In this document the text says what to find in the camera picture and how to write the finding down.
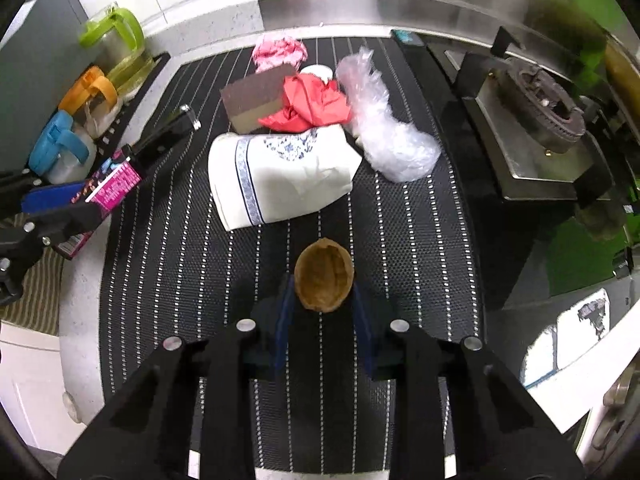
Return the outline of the black gas stove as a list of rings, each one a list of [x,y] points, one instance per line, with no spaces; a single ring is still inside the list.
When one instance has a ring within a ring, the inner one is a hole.
[[[488,310],[524,309],[639,271],[639,113],[490,46],[421,34],[406,60],[435,114],[471,218]]]

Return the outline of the blue lidded jar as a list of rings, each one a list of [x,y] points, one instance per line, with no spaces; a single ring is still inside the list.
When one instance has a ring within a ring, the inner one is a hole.
[[[95,159],[93,138],[72,115],[59,110],[42,129],[28,168],[51,184],[63,184],[85,180]]]

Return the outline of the clear crumpled plastic bag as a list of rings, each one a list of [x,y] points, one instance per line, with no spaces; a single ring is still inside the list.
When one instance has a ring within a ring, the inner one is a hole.
[[[394,117],[390,92],[373,64],[373,51],[362,47],[342,58],[336,78],[352,108],[350,131],[371,167],[395,183],[431,174],[442,150],[432,136]]]

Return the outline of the green lidded glass jug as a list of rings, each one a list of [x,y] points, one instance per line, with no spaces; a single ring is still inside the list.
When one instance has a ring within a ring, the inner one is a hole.
[[[154,68],[134,14],[113,2],[82,25],[78,37],[124,102],[131,101]]]

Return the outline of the pink crumpled paper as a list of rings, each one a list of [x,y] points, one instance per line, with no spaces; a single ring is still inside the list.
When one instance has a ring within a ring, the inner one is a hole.
[[[281,66],[292,65],[296,70],[308,58],[305,45],[294,38],[265,39],[254,47],[252,60],[256,73]]]

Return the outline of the dark patterned snack wrapper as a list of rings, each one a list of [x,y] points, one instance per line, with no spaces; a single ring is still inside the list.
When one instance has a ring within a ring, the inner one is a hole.
[[[55,246],[66,259],[73,259],[93,236],[94,231],[141,182],[141,172],[134,168],[134,149],[125,144],[108,158],[72,198],[72,203],[97,204],[100,220],[89,231],[74,234]]]

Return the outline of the white blue patterned paper bag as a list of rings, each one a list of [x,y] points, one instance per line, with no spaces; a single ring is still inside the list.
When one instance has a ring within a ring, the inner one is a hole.
[[[302,133],[221,134],[207,172],[226,231],[312,214],[352,190],[362,157],[339,125]]]

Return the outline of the walnut shell half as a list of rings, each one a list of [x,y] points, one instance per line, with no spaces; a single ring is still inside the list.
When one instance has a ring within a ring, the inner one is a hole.
[[[297,298],[307,310],[333,312],[347,298],[354,275],[349,252],[334,240],[322,237],[306,247],[295,263]]]

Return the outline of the red paper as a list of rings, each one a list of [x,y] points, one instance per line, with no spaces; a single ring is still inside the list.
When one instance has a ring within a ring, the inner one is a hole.
[[[277,132],[302,133],[347,124],[352,119],[347,96],[334,79],[324,82],[314,74],[286,76],[281,101],[280,110],[259,118],[259,125]]]

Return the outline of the teal small sponge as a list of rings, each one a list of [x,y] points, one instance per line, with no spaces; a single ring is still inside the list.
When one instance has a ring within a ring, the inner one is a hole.
[[[422,40],[421,36],[416,32],[412,32],[411,30],[393,29],[392,36],[398,42],[398,44],[402,44],[403,46],[407,46],[410,48],[425,47],[424,41]]]

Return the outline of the orange lidded jar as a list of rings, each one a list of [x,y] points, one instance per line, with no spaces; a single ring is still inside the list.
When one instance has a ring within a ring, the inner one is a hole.
[[[67,90],[58,110],[64,110],[93,140],[106,133],[122,109],[122,98],[98,66],[90,66]]]

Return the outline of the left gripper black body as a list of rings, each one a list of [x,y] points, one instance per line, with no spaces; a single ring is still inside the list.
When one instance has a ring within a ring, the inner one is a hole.
[[[1,175],[1,305],[23,296],[26,272],[42,256],[32,220],[14,220],[22,212],[23,197],[42,183],[29,169]]]

